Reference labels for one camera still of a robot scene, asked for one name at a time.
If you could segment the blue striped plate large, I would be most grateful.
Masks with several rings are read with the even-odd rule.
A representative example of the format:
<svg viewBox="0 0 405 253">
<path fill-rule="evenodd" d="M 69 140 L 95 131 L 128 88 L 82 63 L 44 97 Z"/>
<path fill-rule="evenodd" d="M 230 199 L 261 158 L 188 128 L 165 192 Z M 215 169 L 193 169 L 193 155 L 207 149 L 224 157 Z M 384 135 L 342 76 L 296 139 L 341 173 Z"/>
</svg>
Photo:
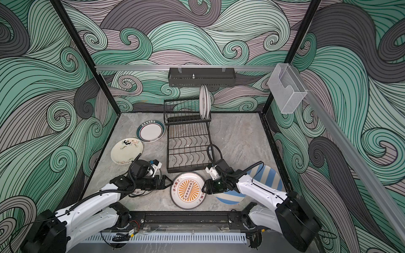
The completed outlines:
<svg viewBox="0 0 405 253">
<path fill-rule="evenodd" d="M 237 191 L 228 191 L 228 192 L 223 192 L 220 194 L 214 194 L 214 196 L 222 203 L 227 204 L 227 205 L 236 205 L 240 203 L 242 200 L 244 200 L 245 195 L 240 194 Z"/>
</svg>

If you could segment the black wire dish rack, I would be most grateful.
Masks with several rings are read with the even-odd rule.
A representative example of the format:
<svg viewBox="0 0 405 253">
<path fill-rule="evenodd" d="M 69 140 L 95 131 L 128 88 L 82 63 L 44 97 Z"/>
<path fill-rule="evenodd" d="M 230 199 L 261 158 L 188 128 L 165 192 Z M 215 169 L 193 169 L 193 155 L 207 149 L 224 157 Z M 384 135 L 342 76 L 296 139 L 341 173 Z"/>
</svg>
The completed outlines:
<svg viewBox="0 0 405 253">
<path fill-rule="evenodd" d="M 169 99 L 163 103 L 167 130 L 167 171 L 171 174 L 204 170 L 211 162 L 211 115 L 199 98 Z"/>
</svg>

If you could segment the white plate green flower outline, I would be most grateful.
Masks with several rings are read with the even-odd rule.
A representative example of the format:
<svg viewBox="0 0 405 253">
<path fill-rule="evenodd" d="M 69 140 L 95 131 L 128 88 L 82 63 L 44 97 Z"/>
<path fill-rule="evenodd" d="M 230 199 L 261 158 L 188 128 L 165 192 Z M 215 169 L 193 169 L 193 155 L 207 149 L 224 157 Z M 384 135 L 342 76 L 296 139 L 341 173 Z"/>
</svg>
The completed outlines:
<svg viewBox="0 0 405 253">
<path fill-rule="evenodd" d="M 211 96 L 209 94 L 207 86 L 205 86 L 205 92 L 206 92 L 206 119 L 208 119 L 211 110 Z"/>
</svg>

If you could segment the white plate red characters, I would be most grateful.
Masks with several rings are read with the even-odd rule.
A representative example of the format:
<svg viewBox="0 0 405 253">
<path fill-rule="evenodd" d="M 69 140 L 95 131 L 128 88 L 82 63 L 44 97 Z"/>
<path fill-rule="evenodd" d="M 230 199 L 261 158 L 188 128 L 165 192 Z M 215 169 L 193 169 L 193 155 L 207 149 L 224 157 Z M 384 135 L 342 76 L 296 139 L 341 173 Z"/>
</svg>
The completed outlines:
<svg viewBox="0 0 405 253">
<path fill-rule="evenodd" d="M 205 113 L 206 113 L 206 109 L 205 109 L 206 92 L 205 91 L 206 91 L 205 86 L 202 85 L 199 90 L 199 115 L 202 120 L 204 120 L 206 117 L 205 116 Z"/>
</svg>

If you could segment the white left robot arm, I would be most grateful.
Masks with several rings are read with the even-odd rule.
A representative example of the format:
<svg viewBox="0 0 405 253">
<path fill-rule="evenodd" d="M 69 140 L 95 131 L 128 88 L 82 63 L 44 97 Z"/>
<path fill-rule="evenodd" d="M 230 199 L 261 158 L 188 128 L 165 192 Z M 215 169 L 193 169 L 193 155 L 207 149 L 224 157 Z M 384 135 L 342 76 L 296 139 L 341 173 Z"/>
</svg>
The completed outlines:
<svg viewBox="0 0 405 253">
<path fill-rule="evenodd" d="M 158 160 L 137 156 L 122 175 L 99 191 L 56 212 L 46 210 L 33 223 L 20 250 L 24 253 L 66 253 L 78 243 L 105 229 L 126 229 L 131 215 L 120 200 L 136 190 L 154 191 L 169 187 L 161 176 Z"/>
</svg>

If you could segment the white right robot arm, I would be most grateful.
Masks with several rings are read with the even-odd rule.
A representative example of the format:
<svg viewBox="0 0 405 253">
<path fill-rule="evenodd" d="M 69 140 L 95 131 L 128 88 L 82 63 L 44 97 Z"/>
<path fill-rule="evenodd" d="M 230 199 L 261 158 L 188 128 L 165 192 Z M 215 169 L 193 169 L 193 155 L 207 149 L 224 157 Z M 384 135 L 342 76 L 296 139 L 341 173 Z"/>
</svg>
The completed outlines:
<svg viewBox="0 0 405 253">
<path fill-rule="evenodd" d="M 296 250 L 306 252 L 322 228 L 309 204 L 297 192 L 286 193 L 255 180 L 249 171 L 264 167 L 264 162 L 258 161 L 244 170 L 234 170 L 223 158 L 214 160 L 218 149 L 214 144 L 207 146 L 211 163 L 206 172 L 210 179 L 205 181 L 202 192 L 216 195 L 236 191 L 253 198 L 256 203 L 244 210 L 246 227 L 265 227 L 279 232 Z"/>
</svg>

